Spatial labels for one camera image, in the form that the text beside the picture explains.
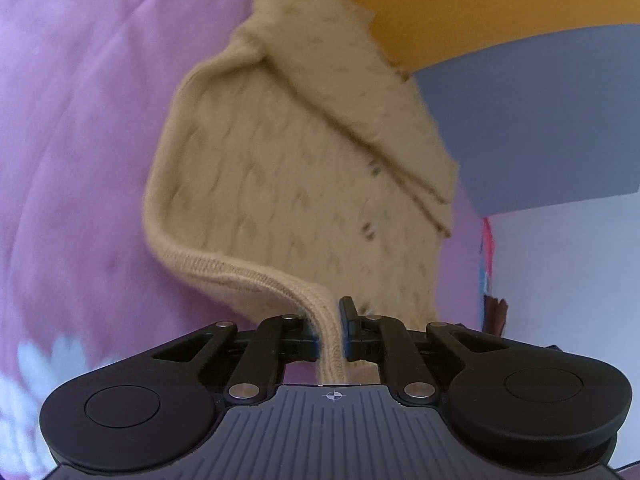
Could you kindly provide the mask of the beige cable-knit cardigan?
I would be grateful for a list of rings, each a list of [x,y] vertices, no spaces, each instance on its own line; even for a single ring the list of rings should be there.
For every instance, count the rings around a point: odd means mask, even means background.
[[[354,377],[338,300],[418,330],[437,318],[458,166],[413,79],[350,0],[253,0],[186,75],[143,225],[179,280],[253,322],[297,312],[325,384]]]

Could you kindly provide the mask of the grey headboard panel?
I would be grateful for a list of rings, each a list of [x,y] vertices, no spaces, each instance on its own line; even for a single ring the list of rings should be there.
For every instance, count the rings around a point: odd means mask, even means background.
[[[416,73],[483,217],[639,189],[639,29],[552,32]]]

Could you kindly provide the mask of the pink floral bed sheet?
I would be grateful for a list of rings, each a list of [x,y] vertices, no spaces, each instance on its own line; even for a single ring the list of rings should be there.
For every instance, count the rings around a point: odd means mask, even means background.
[[[1,0],[1,474],[53,460],[40,405],[66,380],[248,322],[146,247],[142,195],[172,95],[252,0]]]

